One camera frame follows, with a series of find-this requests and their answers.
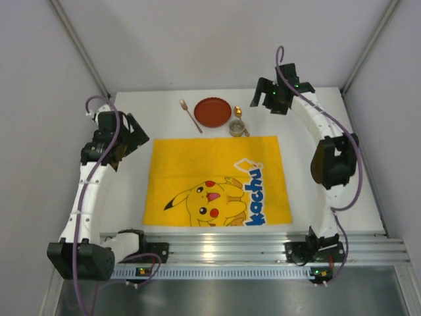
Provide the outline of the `yellow Pikachu cloth placemat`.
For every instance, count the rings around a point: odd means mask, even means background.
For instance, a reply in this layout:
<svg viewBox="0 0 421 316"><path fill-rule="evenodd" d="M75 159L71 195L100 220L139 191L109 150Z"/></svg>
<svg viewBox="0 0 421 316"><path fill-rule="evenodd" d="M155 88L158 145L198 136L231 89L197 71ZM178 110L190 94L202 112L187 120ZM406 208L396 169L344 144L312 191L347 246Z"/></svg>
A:
<svg viewBox="0 0 421 316"><path fill-rule="evenodd" d="M292 222L277 137L155 140L145 225L215 228Z"/></svg>

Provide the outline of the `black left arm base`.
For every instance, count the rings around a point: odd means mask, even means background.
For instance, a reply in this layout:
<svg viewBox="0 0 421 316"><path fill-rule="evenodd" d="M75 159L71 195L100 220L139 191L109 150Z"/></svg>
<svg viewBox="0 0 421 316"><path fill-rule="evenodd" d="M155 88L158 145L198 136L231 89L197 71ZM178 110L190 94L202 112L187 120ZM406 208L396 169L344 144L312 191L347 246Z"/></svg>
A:
<svg viewBox="0 0 421 316"><path fill-rule="evenodd" d="M130 255L129 262L133 263L158 263L158 257L161 263L166 263L169 255L169 243L166 242L147 242L146 246Z"/></svg>

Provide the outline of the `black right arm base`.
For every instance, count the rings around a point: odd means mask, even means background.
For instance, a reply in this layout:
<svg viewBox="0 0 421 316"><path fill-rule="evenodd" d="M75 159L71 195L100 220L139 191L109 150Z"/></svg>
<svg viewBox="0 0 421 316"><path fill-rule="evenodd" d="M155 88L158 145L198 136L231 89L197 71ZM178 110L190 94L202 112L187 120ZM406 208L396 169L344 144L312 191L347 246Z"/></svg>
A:
<svg viewBox="0 0 421 316"><path fill-rule="evenodd" d="M307 234L304 242L288 242L285 244L288 263L304 266L307 263L340 263L345 259L343 244L339 234L318 238Z"/></svg>

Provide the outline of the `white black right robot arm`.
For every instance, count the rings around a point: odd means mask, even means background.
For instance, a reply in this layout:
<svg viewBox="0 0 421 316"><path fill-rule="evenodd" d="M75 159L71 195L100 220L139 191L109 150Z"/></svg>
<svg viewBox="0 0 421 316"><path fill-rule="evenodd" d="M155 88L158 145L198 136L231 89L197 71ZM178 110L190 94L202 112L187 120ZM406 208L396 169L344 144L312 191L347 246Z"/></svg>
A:
<svg viewBox="0 0 421 316"><path fill-rule="evenodd" d="M337 246L339 234L334 218L350 179L359 174L359 140L328 117L313 86L301 82L295 64L280 66L276 80L260 77L251 107L263 104L272 114L294 112L312 136L316 149L310 162L312 179L318 186L316 211L305 242L312 252Z"/></svg>

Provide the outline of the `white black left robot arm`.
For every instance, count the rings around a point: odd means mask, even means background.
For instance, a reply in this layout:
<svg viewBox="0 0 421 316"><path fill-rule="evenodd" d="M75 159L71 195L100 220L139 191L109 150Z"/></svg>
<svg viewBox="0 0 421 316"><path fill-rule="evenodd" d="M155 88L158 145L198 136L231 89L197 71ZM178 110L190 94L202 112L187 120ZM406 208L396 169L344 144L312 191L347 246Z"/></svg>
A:
<svg viewBox="0 0 421 316"><path fill-rule="evenodd" d="M121 160L149 138L131 114L104 105L88 112L98 126L81 150L80 179L67 224L59 241L49 243L47 257L66 280L108 281L114 266L146 247L142 230L124 229L102 242L105 200Z"/></svg>

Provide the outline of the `rose gold fork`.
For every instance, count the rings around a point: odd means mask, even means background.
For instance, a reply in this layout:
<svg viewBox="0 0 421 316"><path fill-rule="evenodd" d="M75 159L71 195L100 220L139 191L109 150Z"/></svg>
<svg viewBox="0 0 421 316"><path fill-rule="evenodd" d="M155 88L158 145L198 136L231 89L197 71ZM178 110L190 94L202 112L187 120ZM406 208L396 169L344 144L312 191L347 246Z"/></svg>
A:
<svg viewBox="0 0 421 316"><path fill-rule="evenodd" d="M203 131L200 128L200 126L198 125L198 123L196 122L196 120L193 118L193 115L190 113L189 108L187 106L187 103L183 99L180 99L180 105L181 105L182 109L189 115L190 119L193 121L193 123L194 123L195 127L197 128L197 130L199 131L199 133L202 134Z"/></svg>

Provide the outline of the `red round plastic plate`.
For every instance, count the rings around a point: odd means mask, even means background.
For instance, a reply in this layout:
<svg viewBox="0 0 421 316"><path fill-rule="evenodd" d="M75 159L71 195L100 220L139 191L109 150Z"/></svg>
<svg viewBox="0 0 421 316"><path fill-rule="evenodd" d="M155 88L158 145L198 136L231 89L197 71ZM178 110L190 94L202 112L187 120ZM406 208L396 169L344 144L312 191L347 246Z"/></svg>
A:
<svg viewBox="0 0 421 316"><path fill-rule="evenodd" d="M229 121L232 108L224 99L208 97L196 104L193 114L201 125L207 128L218 128Z"/></svg>

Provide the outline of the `speckled ceramic cup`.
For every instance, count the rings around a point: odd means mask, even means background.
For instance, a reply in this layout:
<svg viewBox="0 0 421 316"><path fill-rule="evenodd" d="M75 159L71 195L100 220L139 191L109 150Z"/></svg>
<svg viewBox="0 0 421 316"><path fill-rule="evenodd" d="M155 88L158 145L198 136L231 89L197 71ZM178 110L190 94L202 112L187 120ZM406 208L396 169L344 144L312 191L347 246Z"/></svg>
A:
<svg viewBox="0 0 421 316"><path fill-rule="evenodd" d="M233 137L240 137L245 132L245 124L240 119L230 121L228 128L230 135Z"/></svg>

